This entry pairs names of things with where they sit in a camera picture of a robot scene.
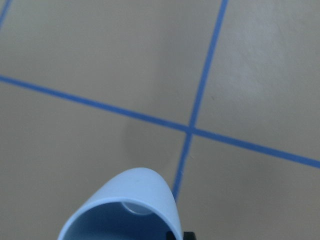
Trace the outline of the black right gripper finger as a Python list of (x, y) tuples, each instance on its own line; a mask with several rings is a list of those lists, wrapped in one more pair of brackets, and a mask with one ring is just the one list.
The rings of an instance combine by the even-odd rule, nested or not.
[(196, 234), (192, 231), (184, 231), (183, 240), (196, 240)]

